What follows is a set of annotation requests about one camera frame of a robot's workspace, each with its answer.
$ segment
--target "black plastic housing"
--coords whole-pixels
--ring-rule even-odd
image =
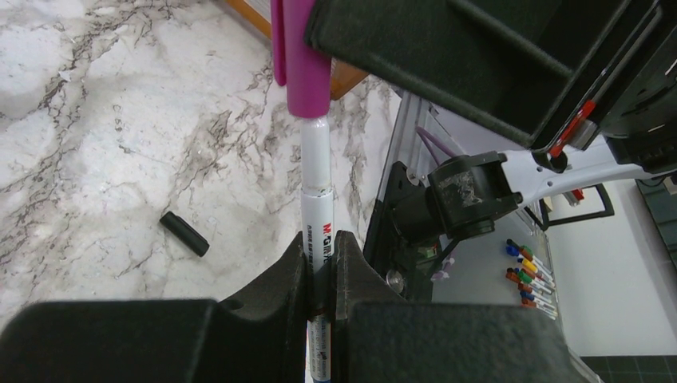
[[[306,41],[545,152],[646,37],[661,3],[318,0]]]

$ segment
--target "marble countertop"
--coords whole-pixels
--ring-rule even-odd
[[[219,2],[0,4],[0,329],[31,302],[226,298],[300,230],[270,44]],[[364,239],[399,98],[331,109],[336,224]],[[158,225],[210,242],[201,259]]]

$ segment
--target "black marker cap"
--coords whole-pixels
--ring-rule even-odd
[[[190,247],[200,257],[209,249],[207,240],[187,224],[184,219],[171,211],[168,211],[167,214],[160,218],[160,224],[167,227],[167,230],[171,231],[181,242],[185,243],[186,246]]]

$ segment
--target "black mount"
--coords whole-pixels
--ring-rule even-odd
[[[383,205],[374,208],[365,258],[385,278],[390,270],[405,276],[402,296],[416,302],[432,298],[430,276],[439,267],[440,235],[458,243],[494,230],[494,221],[517,209],[501,168],[503,154],[458,156],[428,175],[429,187],[412,184],[406,166],[393,164]]]

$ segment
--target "screw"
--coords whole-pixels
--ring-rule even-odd
[[[394,292],[401,294],[404,291],[405,280],[397,270],[390,270],[386,274],[386,283]]]

